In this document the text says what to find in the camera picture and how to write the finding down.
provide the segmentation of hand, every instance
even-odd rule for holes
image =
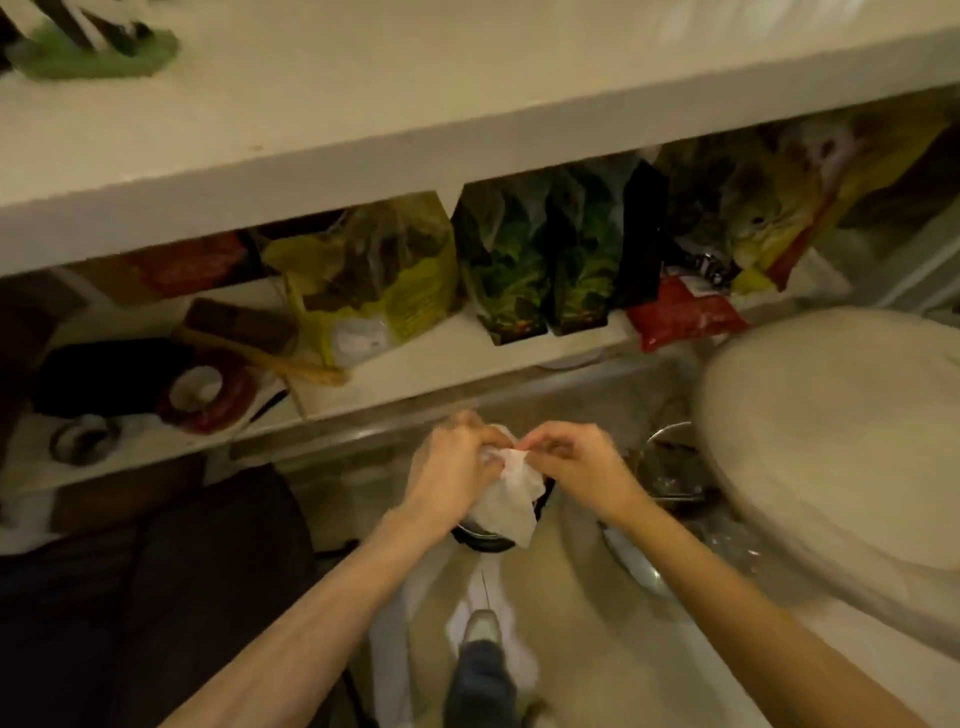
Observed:
[[[637,507],[653,504],[597,425],[544,423],[515,446],[528,450],[527,463],[602,521],[619,525]]]
[[[414,454],[400,507],[436,540],[463,520],[503,472],[497,457],[481,462],[485,445],[514,446],[499,429],[484,425],[476,412],[463,411],[435,427]]]

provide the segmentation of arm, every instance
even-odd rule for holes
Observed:
[[[660,509],[596,425],[547,423],[518,447],[643,551],[775,728],[925,726]]]
[[[384,516],[364,544],[176,709],[162,728],[305,726],[376,611],[499,477],[502,462],[481,464],[484,445],[511,447],[502,432],[483,427],[472,413],[434,430],[414,458],[403,502]]]

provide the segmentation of wooden handle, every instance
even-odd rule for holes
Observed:
[[[294,359],[288,356],[273,356],[257,347],[240,344],[225,339],[223,336],[197,331],[194,328],[178,327],[174,331],[174,338],[184,344],[197,349],[227,349],[243,356],[251,364],[269,369],[282,376],[291,376],[302,379],[311,384],[321,384],[324,387],[339,387],[347,383],[347,373],[342,369],[332,369],[320,364],[314,364],[305,359]]]

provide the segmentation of white shelf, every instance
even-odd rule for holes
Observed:
[[[270,279],[208,291],[201,296],[268,309],[284,306],[276,282]],[[182,321],[192,298],[89,312],[63,324],[51,347],[109,338],[166,335]],[[564,337],[545,334],[495,347],[474,314],[466,310],[423,336],[357,366],[344,387],[292,383],[306,420],[321,420],[614,346],[634,336],[626,317],[614,312],[605,328]],[[248,415],[252,415],[279,388],[279,383],[274,380],[264,384]],[[191,435],[165,425],[156,415],[123,418],[119,447],[102,462],[82,468],[58,463],[49,455],[50,436],[63,422],[33,413],[21,418],[8,443],[7,460],[0,470],[0,495],[60,488],[301,425],[304,419],[293,397],[275,406],[252,425],[240,423],[206,436]]]
[[[151,79],[0,79],[0,274],[960,81],[955,0],[151,7]]]

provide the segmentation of white round lid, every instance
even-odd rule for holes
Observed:
[[[757,328],[709,363],[695,422],[748,520],[960,656],[960,330],[846,307]]]

